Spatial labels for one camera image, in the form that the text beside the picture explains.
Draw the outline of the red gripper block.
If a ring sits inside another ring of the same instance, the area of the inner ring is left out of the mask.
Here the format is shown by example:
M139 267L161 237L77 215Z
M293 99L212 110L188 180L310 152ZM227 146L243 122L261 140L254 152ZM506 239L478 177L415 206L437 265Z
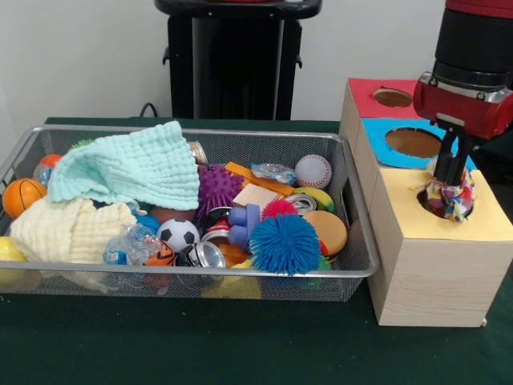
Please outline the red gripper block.
M458 134L458 151L453 157L454 128L442 138L434 169L436 180L460 185L470 152L469 136L492 140L504 134L512 123L512 90L478 91L437 80L430 71L418 79L413 95L414 110L431 122L441 121L464 129Z

